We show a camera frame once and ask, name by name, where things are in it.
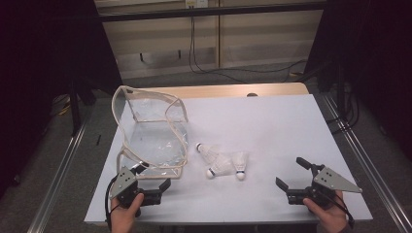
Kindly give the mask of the clear plastic bag beige trim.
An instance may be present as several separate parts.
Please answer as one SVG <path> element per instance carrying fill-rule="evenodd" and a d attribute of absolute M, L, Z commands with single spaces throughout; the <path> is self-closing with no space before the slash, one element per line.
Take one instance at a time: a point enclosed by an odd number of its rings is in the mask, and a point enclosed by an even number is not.
<path fill-rule="evenodd" d="M 143 179 L 178 179 L 188 162 L 188 114 L 177 96 L 121 85 L 112 98 L 122 142 L 117 167 L 141 165 Z"/>

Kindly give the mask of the white wall socket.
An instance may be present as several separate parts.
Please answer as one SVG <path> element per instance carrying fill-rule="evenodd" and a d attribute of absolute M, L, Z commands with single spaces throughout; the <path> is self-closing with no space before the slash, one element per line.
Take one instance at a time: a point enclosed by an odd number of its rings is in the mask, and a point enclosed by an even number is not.
<path fill-rule="evenodd" d="M 208 5 L 209 5 L 208 0 L 186 0 L 187 9 L 207 8 Z"/>

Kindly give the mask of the person's right hand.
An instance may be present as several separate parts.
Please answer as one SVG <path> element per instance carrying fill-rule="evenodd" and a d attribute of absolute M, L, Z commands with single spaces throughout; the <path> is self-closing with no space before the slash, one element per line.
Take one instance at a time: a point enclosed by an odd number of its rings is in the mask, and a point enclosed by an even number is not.
<path fill-rule="evenodd" d="M 309 198 L 303 200 L 304 205 L 319 219 L 317 233 L 342 233 L 349 229 L 344 211 L 332 205 L 325 210 Z"/>

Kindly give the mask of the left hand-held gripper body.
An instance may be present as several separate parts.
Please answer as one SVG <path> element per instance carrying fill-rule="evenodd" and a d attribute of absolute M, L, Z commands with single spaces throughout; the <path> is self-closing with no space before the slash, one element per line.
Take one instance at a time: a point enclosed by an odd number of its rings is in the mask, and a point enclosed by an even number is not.
<path fill-rule="evenodd" d="M 138 175 L 140 174 L 133 174 L 127 167 L 122 167 L 109 186 L 110 198 L 117 198 L 122 208 L 128 209 L 134 198 L 140 193 L 144 194 L 142 206 L 159 205 L 161 203 L 159 188 L 149 190 L 141 188 L 137 180 Z"/>

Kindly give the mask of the black horizontal metal bar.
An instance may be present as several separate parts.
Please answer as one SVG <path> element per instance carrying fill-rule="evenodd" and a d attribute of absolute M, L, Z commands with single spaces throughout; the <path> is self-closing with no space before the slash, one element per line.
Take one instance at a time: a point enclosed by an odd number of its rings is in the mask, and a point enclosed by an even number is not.
<path fill-rule="evenodd" d="M 178 18 L 178 17 L 214 17 L 214 16 L 229 16 L 229 15 L 317 11 L 317 10 L 323 10 L 326 6 L 327 6 L 327 2 L 323 1 L 323 2 L 272 4 L 272 5 L 259 5 L 259 6 L 214 7 L 214 8 L 191 9 L 191 10 L 183 9 L 183 10 L 166 10 L 166 11 L 141 12 L 141 13 L 102 14 L 98 17 L 98 20 L 101 22 L 113 22 L 113 21 L 164 19 L 164 18 Z"/>

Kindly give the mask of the aluminium floor rail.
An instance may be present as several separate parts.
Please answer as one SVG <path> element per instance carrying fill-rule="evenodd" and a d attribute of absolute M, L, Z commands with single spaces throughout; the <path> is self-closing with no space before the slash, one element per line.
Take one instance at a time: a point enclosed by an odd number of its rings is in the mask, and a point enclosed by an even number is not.
<path fill-rule="evenodd" d="M 67 176 L 67 172 L 84 136 L 85 128 L 86 123 L 83 122 L 71 138 L 59 167 L 51 181 L 51 185 L 49 186 L 49 189 L 41 202 L 41 205 L 38 208 L 36 215 L 27 230 L 27 233 L 44 233 L 54 205 L 57 201 L 60 189 L 62 188 L 64 180 Z"/>
<path fill-rule="evenodd" d="M 330 113 L 336 117 L 336 122 L 339 127 L 338 132 L 342 133 L 354 152 L 359 165 L 368 176 L 371 184 L 375 188 L 378 196 L 383 202 L 386 210 L 394 221 L 396 227 L 400 233 L 412 233 L 412 222 L 410 221 L 407 213 L 401 207 L 400 203 L 392 193 L 382 176 L 378 172 L 377 168 L 373 164 L 372 160 L 368 156 L 367 152 L 361 145 L 361 142 L 354 133 L 352 127 L 348 122 L 343 120 L 343 117 L 338 113 L 337 104 L 333 98 L 327 94 L 323 97 Z"/>

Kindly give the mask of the white table cover sheet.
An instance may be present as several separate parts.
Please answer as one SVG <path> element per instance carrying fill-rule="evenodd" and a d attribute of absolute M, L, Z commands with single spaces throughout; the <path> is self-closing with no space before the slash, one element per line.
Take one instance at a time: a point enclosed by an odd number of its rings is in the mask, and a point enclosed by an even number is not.
<path fill-rule="evenodd" d="M 298 157 L 324 164 L 350 179 L 351 172 L 310 94 L 269 97 L 191 98 L 182 100 L 188 124 L 188 162 L 173 179 L 158 206 L 145 207 L 141 222 L 154 224 L 303 223 L 315 217 L 289 204 L 276 178 L 292 188 L 310 184 Z M 116 174 L 122 137 L 117 129 L 85 221 L 105 222 L 104 193 Z M 249 155 L 246 178 L 208 179 L 196 144 L 216 145 L 223 153 Z"/>

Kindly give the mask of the black metal stand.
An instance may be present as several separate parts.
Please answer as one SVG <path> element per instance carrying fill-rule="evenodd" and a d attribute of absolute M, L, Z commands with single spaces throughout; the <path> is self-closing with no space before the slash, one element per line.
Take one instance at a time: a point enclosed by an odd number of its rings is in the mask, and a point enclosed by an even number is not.
<path fill-rule="evenodd" d="M 83 78 L 73 78 L 70 82 L 69 90 L 73 122 L 72 135 L 75 136 L 82 126 L 79 100 L 82 100 L 86 106 L 92 106 L 96 102 L 96 97 L 92 93 L 92 87 L 89 82 Z"/>

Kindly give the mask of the white feather shuttlecock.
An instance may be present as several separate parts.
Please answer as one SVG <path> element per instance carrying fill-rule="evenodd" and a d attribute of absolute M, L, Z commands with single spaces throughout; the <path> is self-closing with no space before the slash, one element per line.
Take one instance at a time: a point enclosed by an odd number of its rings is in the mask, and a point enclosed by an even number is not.
<path fill-rule="evenodd" d="M 213 179 L 214 177 L 228 176 L 234 173 L 232 160 L 229 156 L 220 156 L 210 165 L 206 171 L 206 177 Z"/>
<path fill-rule="evenodd" d="M 216 145 L 204 145 L 198 143 L 195 148 L 208 164 L 213 163 L 219 156 L 219 147 Z"/>
<path fill-rule="evenodd" d="M 242 151 L 236 152 L 232 155 L 232 164 L 235 169 L 235 176 L 239 181 L 243 181 L 246 177 L 248 158 L 249 155 Z"/>

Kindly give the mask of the black curtain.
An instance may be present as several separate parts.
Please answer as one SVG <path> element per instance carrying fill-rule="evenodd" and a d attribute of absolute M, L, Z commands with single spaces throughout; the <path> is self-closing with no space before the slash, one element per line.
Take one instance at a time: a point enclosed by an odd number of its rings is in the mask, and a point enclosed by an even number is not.
<path fill-rule="evenodd" d="M 412 160 L 412 0 L 326 0 L 306 72 L 326 90 L 343 71 Z"/>
<path fill-rule="evenodd" d="M 92 105 L 120 72 L 95 0 L 0 0 L 0 197 L 15 184 L 51 119 L 52 100 Z"/>

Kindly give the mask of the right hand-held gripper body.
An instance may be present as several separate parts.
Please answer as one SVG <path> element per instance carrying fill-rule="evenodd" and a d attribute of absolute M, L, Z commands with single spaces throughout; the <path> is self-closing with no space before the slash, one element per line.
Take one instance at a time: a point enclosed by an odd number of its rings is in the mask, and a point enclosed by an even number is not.
<path fill-rule="evenodd" d="M 310 186 L 304 189 L 289 189 L 286 186 L 290 205 L 302 205 L 303 199 L 309 198 L 320 207 L 328 207 L 334 200 L 336 190 L 362 193 L 360 187 L 326 166 L 312 166 L 310 170 L 313 175 Z"/>

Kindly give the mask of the person's left hand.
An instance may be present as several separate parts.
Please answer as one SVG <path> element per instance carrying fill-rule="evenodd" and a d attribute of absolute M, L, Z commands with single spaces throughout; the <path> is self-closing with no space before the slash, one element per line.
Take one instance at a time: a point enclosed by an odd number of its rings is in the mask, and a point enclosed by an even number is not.
<path fill-rule="evenodd" d="M 117 198 L 111 200 L 112 233 L 137 233 L 135 214 L 143 200 L 144 195 L 138 194 L 128 209 L 122 208 Z"/>

